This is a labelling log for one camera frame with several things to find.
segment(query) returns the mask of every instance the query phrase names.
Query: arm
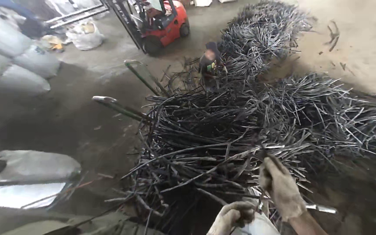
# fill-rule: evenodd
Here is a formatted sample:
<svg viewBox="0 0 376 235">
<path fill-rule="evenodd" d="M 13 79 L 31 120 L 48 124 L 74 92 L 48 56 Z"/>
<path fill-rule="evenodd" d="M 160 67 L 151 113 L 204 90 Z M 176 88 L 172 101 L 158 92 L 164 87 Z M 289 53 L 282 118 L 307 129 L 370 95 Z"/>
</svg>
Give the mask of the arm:
<svg viewBox="0 0 376 235">
<path fill-rule="evenodd" d="M 264 159 L 259 169 L 259 184 L 269 192 L 282 220 L 288 221 L 298 235 L 327 235 L 307 212 L 295 180 L 275 156 Z"/>
<path fill-rule="evenodd" d="M 298 235 L 327 235 L 308 211 L 298 217 L 290 218 L 288 222 Z"/>
</svg>

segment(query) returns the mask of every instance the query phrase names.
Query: person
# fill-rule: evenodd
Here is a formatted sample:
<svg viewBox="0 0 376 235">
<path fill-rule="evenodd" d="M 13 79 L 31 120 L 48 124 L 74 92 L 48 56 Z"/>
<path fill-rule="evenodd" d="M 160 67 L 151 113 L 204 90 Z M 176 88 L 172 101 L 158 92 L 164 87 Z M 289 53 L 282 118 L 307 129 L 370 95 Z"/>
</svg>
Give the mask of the person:
<svg viewBox="0 0 376 235">
<path fill-rule="evenodd" d="M 222 69 L 227 73 L 227 68 L 222 62 L 220 51 L 215 42 L 207 42 L 206 49 L 206 52 L 200 58 L 199 72 L 201 73 L 201 82 L 206 90 L 212 90 L 217 86 L 216 75 L 218 70 Z"/>
<path fill-rule="evenodd" d="M 282 221 L 289 222 L 298 235 L 327 235 L 306 209 L 295 180 L 288 169 L 274 156 L 264 159 L 259 174 L 260 186 L 269 192 Z M 207 235 L 252 234 L 278 235 L 270 220 L 255 212 L 256 205 L 237 201 L 223 206 Z M 232 231 L 234 226 L 247 224 L 242 230 Z"/>
</svg>

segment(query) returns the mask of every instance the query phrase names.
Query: plastic bag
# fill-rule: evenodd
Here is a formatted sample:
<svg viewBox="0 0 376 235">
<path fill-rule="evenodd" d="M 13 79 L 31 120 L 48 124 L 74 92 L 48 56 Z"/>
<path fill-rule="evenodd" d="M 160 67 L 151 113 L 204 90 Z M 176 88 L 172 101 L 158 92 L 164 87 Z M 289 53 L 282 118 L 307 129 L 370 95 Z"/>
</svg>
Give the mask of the plastic bag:
<svg viewBox="0 0 376 235">
<path fill-rule="evenodd" d="M 102 44 L 102 35 L 93 22 L 82 22 L 66 32 L 66 36 L 79 50 L 86 51 Z"/>
<path fill-rule="evenodd" d="M 43 78 L 56 76 L 60 66 L 60 61 L 37 43 L 31 45 L 20 56 L 15 57 L 13 62 Z"/>
</svg>

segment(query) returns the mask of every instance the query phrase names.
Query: black t-shirt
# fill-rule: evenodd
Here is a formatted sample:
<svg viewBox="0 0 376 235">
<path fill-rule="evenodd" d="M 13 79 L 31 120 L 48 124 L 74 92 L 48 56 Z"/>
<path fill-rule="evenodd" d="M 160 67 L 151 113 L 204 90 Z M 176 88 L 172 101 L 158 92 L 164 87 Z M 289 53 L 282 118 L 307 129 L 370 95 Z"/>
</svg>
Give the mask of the black t-shirt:
<svg viewBox="0 0 376 235">
<path fill-rule="evenodd" d="M 201 59 L 200 59 L 201 74 L 215 76 L 216 71 L 217 71 L 217 65 L 220 63 L 221 63 L 220 58 L 216 58 L 215 60 L 209 60 L 204 55 L 201 56 Z"/>
</svg>

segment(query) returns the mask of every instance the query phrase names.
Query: hand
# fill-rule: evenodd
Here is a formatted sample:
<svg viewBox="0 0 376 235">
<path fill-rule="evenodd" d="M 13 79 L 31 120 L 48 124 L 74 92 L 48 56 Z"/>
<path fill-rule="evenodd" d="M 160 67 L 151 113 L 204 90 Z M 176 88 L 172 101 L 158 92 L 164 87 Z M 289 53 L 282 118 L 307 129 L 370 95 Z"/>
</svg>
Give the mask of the hand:
<svg viewBox="0 0 376 235">
<path fill-rule="evenodd" d="M 259 170 L 259 184 L 269 192 L 283 221 L 298 217 L 307 211 L 295 180 L 275 156 L 264 159 Z"/>
<path fill-rule="evenodd" d="M 255 207 L 249 201 L 236 201 L 223 206 L 207 235 L 229 235 L 235 224 L 251 223 Z"/>
</svg>

